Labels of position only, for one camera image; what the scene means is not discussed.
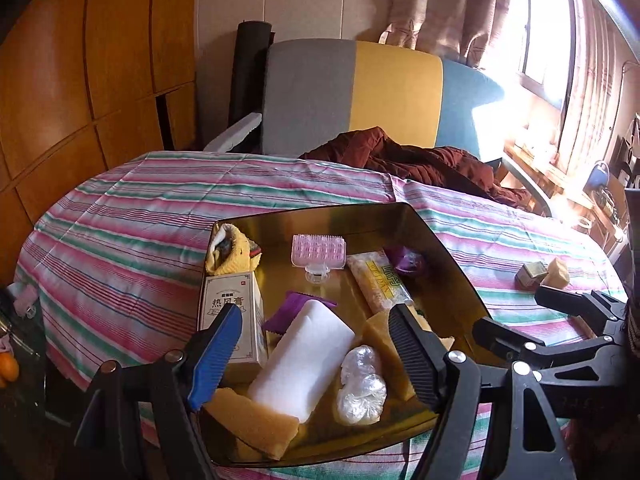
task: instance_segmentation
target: orange fruit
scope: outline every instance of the orange fruit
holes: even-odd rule
[[[3,352],[0,354],[0,376],[5,381],[13,383],[20,375],[20,367],[18,361],[9,352]]]

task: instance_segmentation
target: purple wrapper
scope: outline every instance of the purple wrapper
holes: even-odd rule
[[[262,324],[262,328],[267,332],[283,335],[300,310],[302,310],[304,304],[309,300],[318,300],[328,308],[336,306],[336,303],[326,300],[325,298],[318,298],[317,296],[312,296],[310,294],[303,294],[302,292],[288,290],[280,308],[275,314],[273,314],[273,316]]]
[[[414,278],[424,274],[427,269],[424,256],[404,246],[385,247],[385,254],[389,258],[391,266],[400,276]]]

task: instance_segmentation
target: tablecloth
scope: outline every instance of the tablecloth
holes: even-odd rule
[[[543,339],[580,335],[566,316],[514,287],[523,262],[565,259],[568,290],[625,299],[600,248],[553,219],[458,192],[339,164],[274,156],[152,152],[78,186],[37,222],[16,279],[39,294],[47,354],[86,388],[101,362],[152,362],[196,328],[198,290],[213,222],[330,204],[408,202],[450,251],[494,319]],[[476,476],[489,406],[480,406],[463,478]],[[143,412],[145,418],[150,413]],[[145,424],[145,434],[152,427]],[[229,479],[411,475],[427,441],[317,466],[219,468]]]

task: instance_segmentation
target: metal bolt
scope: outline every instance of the metal bolt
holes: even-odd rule
[[[524,361],[516,361],[513,364],[513,371],[518,375],[529,375],[531,368]]]
[[[111,372],[116,371],[116,367],[118,366],[116,361],[109,360],[105,361],[100,365],[100,371],[103,374],[110,374]]]
[[[447,356],[449,357],[449,359],[455,363],[463,363],[466,361],[466,355],[464,352],[461,352],[460,350],[452,350],[451,352],[449,352],[447,354]]]
[[[164,360],[170,363],[179,363],[182,361],[184,357],[184,353],[182,350],[169,350],[166,354],[164,354]]]

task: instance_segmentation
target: yellow cushion panel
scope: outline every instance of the yellow cushion panel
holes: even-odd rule
[[[350,130],[380,126],[395,142],[432,148],[442,101],[442,61],[397,46],[356,42]]]

